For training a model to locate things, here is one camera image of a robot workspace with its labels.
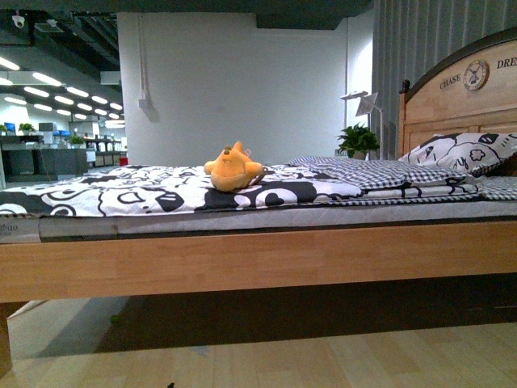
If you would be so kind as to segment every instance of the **headboard finial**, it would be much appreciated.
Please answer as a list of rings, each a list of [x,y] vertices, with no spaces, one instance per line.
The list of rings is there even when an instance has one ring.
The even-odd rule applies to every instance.
[[[411,85],[411,82],[409,79],[405,79],[404,81],[402,81],[402,90],[399,91],[399,93],[402,95],[402,94],[410,91],[410,85]]]

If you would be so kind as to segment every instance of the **yellow stuffed toy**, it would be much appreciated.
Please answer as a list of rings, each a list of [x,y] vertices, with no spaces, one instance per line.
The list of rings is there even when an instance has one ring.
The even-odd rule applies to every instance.
[[[252,162],[242,152],[238,141],[233,148],[227,145],[216,160],[204,164],[204,172],[210,174],[213,186],[222,192],[245,188],[251,180],[264,172],[262,164]]]

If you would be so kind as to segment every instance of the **green plant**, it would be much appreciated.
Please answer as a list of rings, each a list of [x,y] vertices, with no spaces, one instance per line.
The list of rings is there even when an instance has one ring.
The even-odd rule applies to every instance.
[[[349,158],[353,158],[356,151],[366,153],[369,150],[378,150],[380,147],[375,133],[362,124],[346,127],[341,132],[343,135],[338,138],[343,141],[339,145],[339,151],[346,151]]]
[[[84,139],[78,135],[72,135],[69,142],[70,144],[84,144]]]
[[[36,129],[31,123],[20,123],[18,126],[19,131],[28,131],[28,132],[35,132]]]

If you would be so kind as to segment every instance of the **potted plant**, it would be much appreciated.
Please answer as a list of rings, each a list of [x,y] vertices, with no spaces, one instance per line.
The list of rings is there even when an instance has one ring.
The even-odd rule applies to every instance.
[[[28,135],[31,132],[35,132],[36,129],[31,123],[20,123],[18,126],[18,130],[22,132],[24,135]]]
[[[341,132],[343,135],[338,136],[342,140],[339,152],[346,151],[348,158],[364,159],[368,151],[378,150],[380,147],[375,133],[362,124],[346,127]]]
[[[70,137],[69,143],[71,144],[72,148],[81,148],[85,141],[78,135],[72,135]]]

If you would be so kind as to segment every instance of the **ceiling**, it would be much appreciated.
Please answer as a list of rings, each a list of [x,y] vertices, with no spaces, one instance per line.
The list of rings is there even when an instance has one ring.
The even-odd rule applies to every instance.
[[[39,71],[66,86],[122,104],[118,80],[105,82],[101,77],[107,74],[104,72],[120,71],[117,12],[253,13],[257,28],[333,30],[343,18],[370,9],[372,0],[2,0],[1,7],[0,57],[13,61],[21,70]],[[25,18],[23,27],[15,26],[12,19],[17,11]],[[36,87],[54,95],[67,93],[64,87]],[[24,95],[28,103],[41,99],[25,92],[23,86],[0,86],[0,93]],[[47,105],[63,109],[50,100]],[[91,99],[85,103],[119,113]],[[85,113],[76,104],[64,109]]]

